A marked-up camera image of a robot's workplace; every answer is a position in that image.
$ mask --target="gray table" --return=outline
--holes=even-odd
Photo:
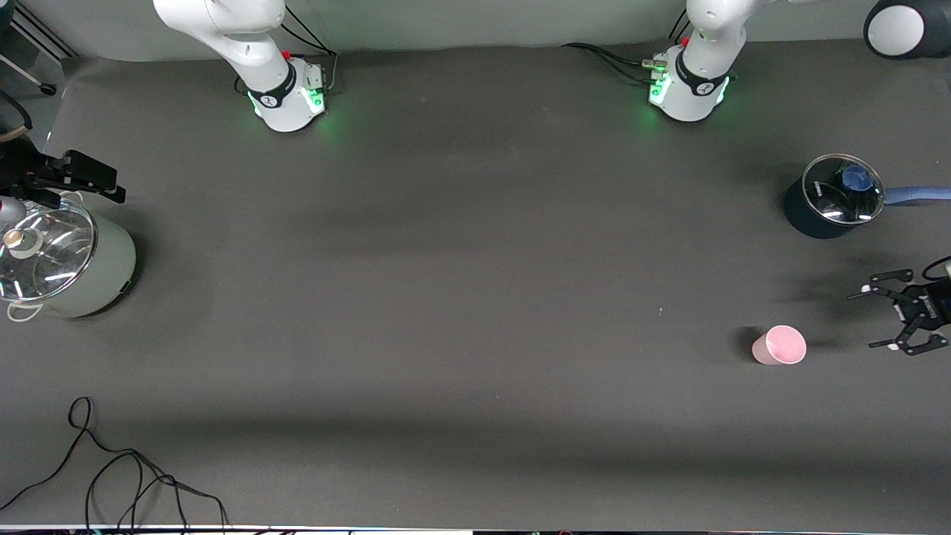
[[[951,210],[822,242],[777,206],[833,151],[946,185],[939,66],[828,42],[736,68],[683,125],[580,50],[348,54],[326,116],[279,135],[224,62],[73,66],[48,151],[120,170],[128,203],[96,206],[143,271],[96,317],[0,322],[0,494],[87,394],[110,445],[242,524],[947,532],[951,352],[867,349],[894,311],[844,297],[948,254]],[[749,357],[777,324],[802,364]],[[81,522],[106,459],[0,523]],[[176,522],[167,493],[146,520]]]

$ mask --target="pink cup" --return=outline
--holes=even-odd
[[[805,357],[805,338],[792,327],[773,327],[753,343],[753,356],[765,365],[796,364]]]

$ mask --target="white wall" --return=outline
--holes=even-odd
[[[85,55],[152,61],[214,54],[162,24],[151,0],[20,0]],[[747,24],[756,41],[860,37],[876,0],[777,2]],[[666,37],[683,0],[287,0],[329,47],[419,50],[637,43]],[[285,21],[292,26],[288,16]],[[282,31],[282,48],[305,52]]]

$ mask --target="blue handle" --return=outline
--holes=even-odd
[[[886,188],[885,203],[897,205],[908,201],[951,201],[951,188]]]

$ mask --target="cable connector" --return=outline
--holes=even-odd
[[[667,72],[667,62],[656,59],[642,59],[641,69],[656,70],[657,72]]]

